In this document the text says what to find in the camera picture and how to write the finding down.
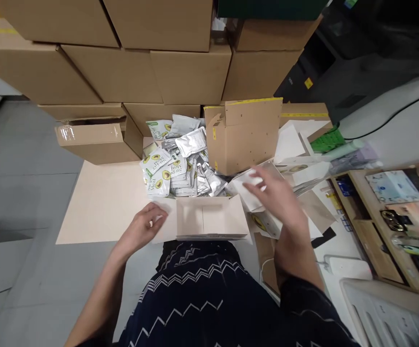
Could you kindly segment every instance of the hand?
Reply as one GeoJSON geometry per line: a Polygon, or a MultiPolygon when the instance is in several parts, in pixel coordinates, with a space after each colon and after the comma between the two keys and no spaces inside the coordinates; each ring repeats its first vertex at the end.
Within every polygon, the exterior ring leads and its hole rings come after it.
{"type": "Polygon", "coordinates": [[[260,166],[252,168],[256,172],[251,173],[250,176],[260,177],[262,182],[257,185],[243,183],[243,186],[283,223],[292,237],[310,243],[307,216],[288,182],[283,177],[276,177],[260,166]]]}
{"type": "Polygon", "coordinates": [[[131,224],[118,240],[115,248],[122,256],[129,258],[133,253],[147,245],[165,223],[168,214],[150,202],[134,216],[131,224]]]}

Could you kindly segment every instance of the tissue box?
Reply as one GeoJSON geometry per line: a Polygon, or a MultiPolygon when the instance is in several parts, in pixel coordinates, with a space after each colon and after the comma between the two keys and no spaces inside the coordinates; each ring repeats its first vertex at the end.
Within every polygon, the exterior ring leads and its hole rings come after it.
{"type": "Polygon", "coordinates": [[[375,173],[365,178],[385,204],[419,201],[419,191],[402,170],[375,173]]]}

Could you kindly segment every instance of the white power adapter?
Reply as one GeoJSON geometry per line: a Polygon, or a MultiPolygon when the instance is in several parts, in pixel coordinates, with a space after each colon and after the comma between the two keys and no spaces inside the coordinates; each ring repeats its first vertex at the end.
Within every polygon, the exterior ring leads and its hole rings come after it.
{"type": "Polygon", "coordinates": [[[323,264],[329,273],[358,280],[372,280],[372,271],[364,260],[347,258],[336,255],[325,255],[323,264]]]}

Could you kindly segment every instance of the person's right hand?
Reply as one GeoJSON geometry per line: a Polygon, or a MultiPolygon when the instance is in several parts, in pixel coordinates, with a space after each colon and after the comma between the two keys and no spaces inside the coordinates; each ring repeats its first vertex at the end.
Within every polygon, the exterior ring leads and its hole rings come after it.
{"type": "Polygon", "coordinates": [[[243,183],[243,186],[272,213],[291,236],[310,242],[307,217],[296,199],[293,189],[283,177],[276,177],[260,166],[252,167],[251,177],[260,177],[257,185],[243,183]]]}

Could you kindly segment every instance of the sticker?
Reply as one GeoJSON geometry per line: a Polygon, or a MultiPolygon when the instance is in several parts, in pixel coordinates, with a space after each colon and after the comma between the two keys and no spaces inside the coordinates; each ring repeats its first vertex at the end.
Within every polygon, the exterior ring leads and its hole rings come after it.
{"type": "Polygon", "coordinates": [[[328,113],[282,113],[281,117],[328,117],[328,113]]]}
{"type": "Polygon", "coordinates": [[[312,83],[312,80],[310,77],[307,78],[307,80],[304,82],[304,85],[307,89],[310,89],[314,84],[312,83]]]}

